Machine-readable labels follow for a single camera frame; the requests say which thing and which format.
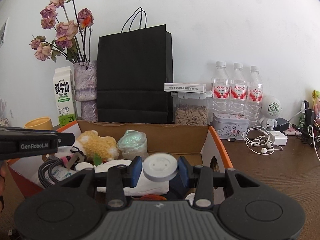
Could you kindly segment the black paper bag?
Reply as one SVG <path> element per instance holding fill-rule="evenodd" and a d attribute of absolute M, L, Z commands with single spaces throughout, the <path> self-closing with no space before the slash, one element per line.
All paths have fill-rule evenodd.
<path fill-rule="evenodd" d="M 172 35 L 157 25 L 99 37 L 99 122 L 170 124 L 173 99 Z"/>

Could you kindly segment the clear seed container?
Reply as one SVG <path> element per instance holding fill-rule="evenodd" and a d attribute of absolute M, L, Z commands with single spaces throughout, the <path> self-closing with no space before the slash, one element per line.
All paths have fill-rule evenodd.
<path fill-rule="evenodd" d="M 171 92 L 174 103 L 174 122 L 178 125 L 206 126 L 213 95 L 204 93 Z"/>

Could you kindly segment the water bottle middle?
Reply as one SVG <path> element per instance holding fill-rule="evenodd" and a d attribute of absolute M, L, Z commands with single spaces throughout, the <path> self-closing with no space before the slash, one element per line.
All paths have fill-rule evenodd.
<path fill-rule="evenodd" d="M 243 64 L 234 63 L 230 84 L 229 106 L 232 113 L 243 114 L 247 97 L 247 82 L 243 73 Z"/>

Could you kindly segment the water bottle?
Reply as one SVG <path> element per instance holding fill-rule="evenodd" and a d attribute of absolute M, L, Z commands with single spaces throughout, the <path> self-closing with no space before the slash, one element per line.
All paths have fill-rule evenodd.
<path fill-rule="evenodd" d="M 243 64 L 234 63 L 230 84 L 229 106 L 232 113 L 243 114 L 247 97 L 247 82 L 243 73 Z"/>
<path fill-rule="evenodd" d="M 212 112 L 225 113 L 228 108 L 230 81 L 226 71 L 226 63 L 216 62 L 216 69 L 212 78 Z"/>
<path fill-rule="evenodd" d="M 251 66 L 250 71 L 251 77 L 248 82 L 245 116 L 248 119 L 248 126 L 255 127 L 259 124 L 260 107 L 263 98 L 263 81 L 257 66 Z"/>

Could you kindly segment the white ribbed jar lid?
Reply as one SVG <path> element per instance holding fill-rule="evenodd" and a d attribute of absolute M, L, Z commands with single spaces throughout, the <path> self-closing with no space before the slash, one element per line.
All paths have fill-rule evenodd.
<path fill-rule="evenodd" d="M 177 175 L 178 163 L 175 157 L 167 153 L 148 156 L 142 163 L 144 176 L 155 182 L 170 181 Z"/>

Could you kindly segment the white cloth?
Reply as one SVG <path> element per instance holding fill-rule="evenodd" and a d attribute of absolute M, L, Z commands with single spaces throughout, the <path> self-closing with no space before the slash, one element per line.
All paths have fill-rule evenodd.
<path fill-rule="evenodd" d="M 109 168 L 117 165 L 129 166 L 131 162 L 132 162 L 131 160 L 125 160 L 125 159 L 111 160 L 96 166 L 95 172 L 96 173 L 107 172 Z M 167 194 L 168 192 L 169 192 L 168 181 L 165 181 L 165 182 L 150 181 L 144 176 L 143 171 L 140 173 L 140 177 L 136 187 L 124 188 L 125 196 L 129 196 L 129 197 L 130 196 L 139 197 L 139 196 L 145 196 L 148 194 L 163 195 L 163 194 Z"/>

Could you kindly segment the water bottle left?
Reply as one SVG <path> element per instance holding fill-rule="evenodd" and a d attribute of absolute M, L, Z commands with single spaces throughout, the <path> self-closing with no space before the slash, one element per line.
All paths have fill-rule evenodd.
<path fill-rule="evenodd" d="M 230 81 L 226 71 L 226 63 L 216 62 L 216 69 L 212 78 L 212 112 L 225 113 L 228 108 Z"/>

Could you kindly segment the white milk carton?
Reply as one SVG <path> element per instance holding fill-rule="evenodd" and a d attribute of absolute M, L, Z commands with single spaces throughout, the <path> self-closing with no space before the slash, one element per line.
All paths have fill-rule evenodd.
<path fill-rule="evenodd" d="M 74 80 L 70 66 L 55 69 L 53 86 L 59 125 L 63 127 L 77 119 Z"/>

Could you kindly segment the green white plastic bag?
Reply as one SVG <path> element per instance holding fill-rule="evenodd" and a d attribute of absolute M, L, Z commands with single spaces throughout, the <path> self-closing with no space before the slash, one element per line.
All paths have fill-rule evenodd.
<path fill-rule="evenodd" d="M 136 156 L 144 161 L 148 156 L 148 140 L 144 132 L 127 130 L 117 142 L 123 159 L 133 160 Z"/>

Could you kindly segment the red cardboard box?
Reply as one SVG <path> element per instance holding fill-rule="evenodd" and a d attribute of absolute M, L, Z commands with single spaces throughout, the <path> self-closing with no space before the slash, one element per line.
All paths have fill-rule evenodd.
<path fill-rule="evenodd" d="M 105 122 L 74 121 L 58 132 L 72 132 L 75 137 L 85 131 L 95 130 L 102 137 L 111 136 L 119 140 L 127 130 L 146 134 L 148 153 L 169 153 L 175 158 L 184 156 L 191 165 L 209 166 L 213 157 L 217 159 L 220 171 L 232 168 L 232 162 L 212 126 L 188 126 L 175 124 L 121 124 Z M 8 169 L 24 197 L 31 197 L 42 191 L 36 182 L 37 171 L 43 163 L 42 157 L 13 159 Z"/>

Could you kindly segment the white earphones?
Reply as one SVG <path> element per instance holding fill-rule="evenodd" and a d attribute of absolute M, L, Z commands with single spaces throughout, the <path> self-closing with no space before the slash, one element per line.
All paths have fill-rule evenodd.
<path fill-rule="evenodd" d="M 261 135 L 250 139 L 248 135 L 251 132 L 260 132 Z M 248 128 L 241 134 L 241 137 L 244 139 L 248 149 L 255 154 L 272 155 L 276 151 L 283 151 L 283 148 L 280 145 L 272 142 L 271 133 L 262 126 Z"/>

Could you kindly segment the white robot speaker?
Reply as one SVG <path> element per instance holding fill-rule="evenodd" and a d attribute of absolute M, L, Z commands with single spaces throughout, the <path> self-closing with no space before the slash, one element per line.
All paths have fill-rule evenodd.
<path fill-rule="evenodd" d="M 274 96 L 265 96 L 261 101 L 261 118 L 259 124 L 265 129 L 273 130 L 278 126 L 277 118 L 281 114 L 281 103 Z"/>

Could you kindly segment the white flat box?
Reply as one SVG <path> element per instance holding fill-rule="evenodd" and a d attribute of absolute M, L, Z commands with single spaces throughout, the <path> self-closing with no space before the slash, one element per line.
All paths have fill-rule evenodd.
<path fill-rule="evenodd" d="M 206 84 L 192 83 L 165 83 L 165 92 L 184 92 L 184 93 L 200 93 L 206 92 Z"/>

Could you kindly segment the water bottle right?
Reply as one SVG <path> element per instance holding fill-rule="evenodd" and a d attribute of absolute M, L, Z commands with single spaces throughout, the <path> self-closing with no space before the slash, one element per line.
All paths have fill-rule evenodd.
<path fill-rule="evenodd" d="M 250 71 L 251 77 L 248 82 L 245 116 L 248 119 L 248 126 L 255 127 L 259 124 L 260 107 L 263 98 L 263 81 L 257 66 L 251 66 Z"/>

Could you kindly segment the yellow ceramic mug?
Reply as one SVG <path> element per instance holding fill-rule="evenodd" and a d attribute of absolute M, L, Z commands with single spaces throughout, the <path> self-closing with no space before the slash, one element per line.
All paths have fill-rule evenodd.
<path fill-rule="evenodd" d="M 33 119 L 24 125 L 26 129 L 52 130 L 52 120 L 48 116 Z"/>

